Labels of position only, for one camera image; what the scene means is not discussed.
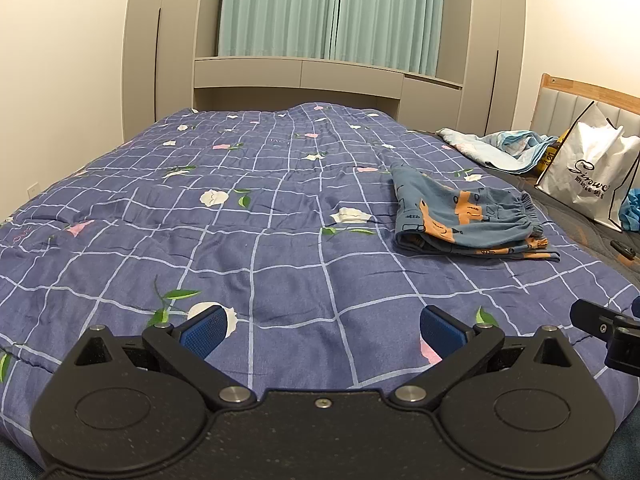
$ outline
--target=wall switch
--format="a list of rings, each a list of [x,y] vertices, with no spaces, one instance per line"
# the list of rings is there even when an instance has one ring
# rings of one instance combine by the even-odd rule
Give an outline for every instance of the wall switch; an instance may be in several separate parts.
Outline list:
[[[27,190],[27,195],[29,195],[29,200],[31,200],[32,198],[37,197],[40,192],[42,190],[40,189],[40,184],[39,183],[35,183],[33,184],[33,186],[31,186],[28,190]]]

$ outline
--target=headboard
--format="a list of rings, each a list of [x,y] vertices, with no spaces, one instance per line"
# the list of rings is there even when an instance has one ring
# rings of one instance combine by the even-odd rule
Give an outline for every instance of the headboard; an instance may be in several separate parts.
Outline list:
[[[596,101],[616,128],[620,124],[625,127],[625,137],[640,136],[640,98],[549,74],[542,75],[530,129],[539,134],[560,136],[591,101]]]

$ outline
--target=curtain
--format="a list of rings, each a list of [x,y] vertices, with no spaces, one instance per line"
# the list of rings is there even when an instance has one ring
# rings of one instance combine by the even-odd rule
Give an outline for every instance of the curtain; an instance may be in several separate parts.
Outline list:
[[[338,0],[222,0],[219,56],[329,57]]]
[[[334,59],[435,75],[443,0],[340,0]]]

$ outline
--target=textured blue pad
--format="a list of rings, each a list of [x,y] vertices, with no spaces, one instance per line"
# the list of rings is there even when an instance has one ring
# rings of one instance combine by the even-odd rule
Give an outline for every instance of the textured blue pad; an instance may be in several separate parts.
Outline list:
[[[204,359],[222,343],[226,335],[226,312],[221,306],[180,335],[180,344]]]
[[[466,335],[428,308],[420,313],[420,335],[441,358],[453,354],[466,344]]]

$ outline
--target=yellow package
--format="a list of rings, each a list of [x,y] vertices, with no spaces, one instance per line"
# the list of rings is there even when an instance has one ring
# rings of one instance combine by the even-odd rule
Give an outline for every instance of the yellow package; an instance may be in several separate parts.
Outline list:
[[[554,157],[556,156],[558,149],[562,145],[562,142],[564,141],[564,138],[568,133],[569,133],[569,130],[565,131],[564,134],[558,137],[558,140],[556,140],[556,142],[554,142],[551,146],[549,146],[545,150],[545,153],[542,155],[542,157],[536,164],[536,167],[531,171],[533,174],[540,175],[542,174],[543,171],[546,170],[546,168],[549,167],[549,165],[551,164],[551,161],[554,160]]]

